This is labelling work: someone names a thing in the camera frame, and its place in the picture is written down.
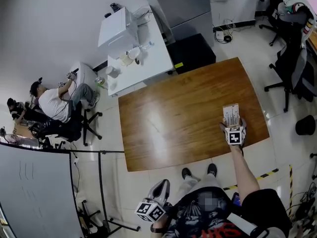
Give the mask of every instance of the white tile floor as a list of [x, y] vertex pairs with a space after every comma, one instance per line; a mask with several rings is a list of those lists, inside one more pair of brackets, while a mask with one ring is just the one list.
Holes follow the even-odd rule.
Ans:
[[[284, 44], [277, 41], [273, 47], [268, 43], [273, 39], [274, 33], [267, 29], [259, 29], [260, 23], [254, 27], [238, 29], [233, 32], [233, 40], [228, 44], [215, 43], [213, 51], [216, 60], [221, 61], [239, 57], [242, 62], [263, 109], [270, 138], [257, 144], [246, 147], [245, 159], [255, 176], [260, 176], [279, 168], [279, 172], [259, 181], [261, 188], [274, 188], [278, 192], [286, 208], [289, 205], [290, 178], [289, 165], [293, 165], [293, 195], [305, 191], [310, 182], [314, 168], [314, 161], [309, 159], [311, 152], [316, 152], [317, 133], [313, 136], [298, 136], [295, 132], [295, 123], [308, 114], [316, 115], [316, 103], [308, 103], [290, 97], [289, 111], [283, 112], [284, 91], [282, 88], [264, 92], [264, 86], [280, 82], [274, 70], [268, 65], [276, 60], [276, 53]], [[124, 91], [123, 94], [145, 87], [140, 83]], [[118, 97], [109, 97], [106, 91], [101, 92], [101, 100], [97, 111], [103, 113], [96, 124], [97, 131], [103, 136], [101, 141], [90, 137], [92, 143], [88, 149], [94, 150], [123, 150]], [[76, 146], [83, 149], [81, 140]], [[98, 179], [98, 163], [96, 154], [78, 154], [80, 171], [79, 193], [77, 201], [86, 198], [90, 211], [102, 209]], [[175, 194], [182, 183], [181, 170], [189, 167], [193, 175], [201, 177], [209, 163], [218, 167], [218, 175], [222, 186], [236, 184], [233, 162], [230, 154], [221, 155], [183, 166], [169, 167], [157, 170], [129, 173], [126, 168], [124, 154], [106, 154], [102, 156], [103, 183], [105, 189], [106, 208], [110, 216], [129, 224], [140, 225], [139, 233], [129, 230], [120, 230], [114, 237], [149, 237], [149, 225], [134, 215], [138, 202], [146, 196], [147, 192], [161, 179], [171, 182], [171, 195], [169, 201], [174, 203]], [[74, 183], [77, 183], [78, 172], [73, 168]], [[229, 190], [229, 197], [236, 190]], [[295, 196], [296, 204], [300, 196]]]

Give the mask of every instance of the person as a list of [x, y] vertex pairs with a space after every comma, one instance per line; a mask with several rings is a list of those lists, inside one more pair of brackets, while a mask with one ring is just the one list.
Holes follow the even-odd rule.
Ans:
[[27, 145], [30, 147], [40, 147], [42, 145], [36, 138], [27, 138], [16, 135], [16, 129], [13, 130], [12, 134], [7, 134], [5, 128], [0, 129], [0, 137], [3, 137], [8, 144], [12, 145]]
[[[39, 99], [39, 106], [48, 117], [64, 123], [69, 122], [70, 117], [68, 114], [71, 114], [72, 110], [70, 110], [68, 103], [61, 98], [68, 92], [75, 77], [76, 75], [72, 73], [64, 86], [54, 89], [46, 89], [40, 81], [32, 84], [30, 93]], [[70, 99], [73, 102], [73, 109], [75, 109], [82, 99], [88, 101], [90, 108], [94, 108], [99, 98], [99, 93], [94, 92], [87, 84], [82, 83], [78, 85]]]
[[16, 100], [9, 98], [6, 102], [13, 120], [17, 125], [20, 125], [24, 120], [46, 122], [49, 118], [40, 112], [26, 107], [23, 102], [16, 102]]
[[[251, 173], [239, 145], [230, 145], [234, 163], [242, 218], [258, 227], [279, 228], [288, 237], [291, 223], [284, 206], [273, 189], [260, 189]], [[248, 237], [227, 220], [233, 205], [220, 187], [217, 167], [210, 164], [199, 181], [188, 168], [182, 170], [184, 179], [176, 195], [174, 213], [163, 215], [151, 225], [151, 238], [225, 238]]]

